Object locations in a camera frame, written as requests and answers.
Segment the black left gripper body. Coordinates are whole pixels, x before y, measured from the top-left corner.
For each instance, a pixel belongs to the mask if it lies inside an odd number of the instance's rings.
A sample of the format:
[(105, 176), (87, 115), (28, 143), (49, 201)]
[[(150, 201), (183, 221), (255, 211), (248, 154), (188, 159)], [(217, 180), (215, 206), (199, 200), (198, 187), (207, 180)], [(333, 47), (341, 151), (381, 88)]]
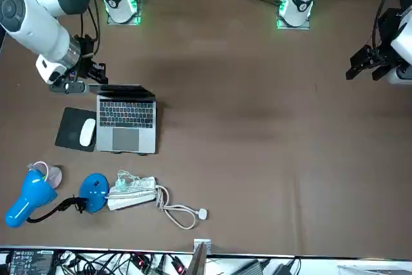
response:
[(398, 27), (402, 17), (401, 8), (387, 8), (377, 18), (377, 30), (380, 43), (374, 48), (374, 65), (393, 65), (401, 61), (400, 55), (393, 49), (391, 42), (398, 35)]

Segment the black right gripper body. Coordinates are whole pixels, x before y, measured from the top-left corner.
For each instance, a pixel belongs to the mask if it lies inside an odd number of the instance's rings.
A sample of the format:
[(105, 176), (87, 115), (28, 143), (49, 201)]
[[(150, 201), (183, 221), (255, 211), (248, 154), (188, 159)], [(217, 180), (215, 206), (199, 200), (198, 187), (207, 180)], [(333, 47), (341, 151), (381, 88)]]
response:
[(74, 39), (76, 39), (80, 45), (80, 56), (76, 65), (73, 67), (73, 79), (94, 79), (97, 72), (95, 63), (92, 60), (95, 40), (89, 35), (85, 35), (84, 37), (76, 35)]

